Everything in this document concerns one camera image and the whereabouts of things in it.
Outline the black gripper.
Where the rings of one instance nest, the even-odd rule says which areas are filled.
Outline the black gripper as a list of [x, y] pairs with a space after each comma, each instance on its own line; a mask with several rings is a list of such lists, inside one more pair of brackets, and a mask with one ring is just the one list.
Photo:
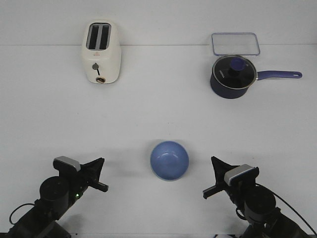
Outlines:
[[98, 158], [80, 165], [81, 171], [71, 179], [70, 191], [73, 198], [81, 198], [88, 187], [108, 191], [108, 185], [99, 181], [104, 162], [104, 158]]
[[211, 196], [213, 196], [221, 191], [225, 191], [232, 201], [242, 200], [244, 198], [242, 188], [241, 188], [241, 186], [244, 183], [243, 180], [241, 180], [241, 179], [234, 180], [231, 185], [228, 185], [224, 181], [225, 173], [227, 171], [230, 171], [230, 170], [236, 168], [237, 166], [230, 165], [230, 164], [218, 159], [215, 156], [211, 157], [211, 163], [212, 163], [213, 170], [214, 170], [215, 185], [203, 190], [203, 198], [207, 199], [207, 198], [209, 198], [209, 197], [211, 197]]

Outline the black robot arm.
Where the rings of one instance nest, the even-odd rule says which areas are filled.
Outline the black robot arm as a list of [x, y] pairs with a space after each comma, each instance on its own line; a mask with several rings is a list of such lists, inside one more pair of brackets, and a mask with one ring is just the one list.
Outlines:
[[42, 182], [40, 198], [32, 203], [32, 208], [12, 225], [2, 238], [69, 238], [71, 234], [57, 221], [79, 200], [87, 188], [102, 192], [108, 185], [99, 181], [104, 158], [86, 164], [66, 156], [54, 158], [53, 167], [58, 175]]
[[282, 214], [276, 193], [256, 182], [258, 167], [230, 165], [212, 156], [215, 184], [203, 190], [204, 199], [225, 191], [236, 206], [237, 216], [249, 223], [243, 238], [308, 238], [297, 223]]

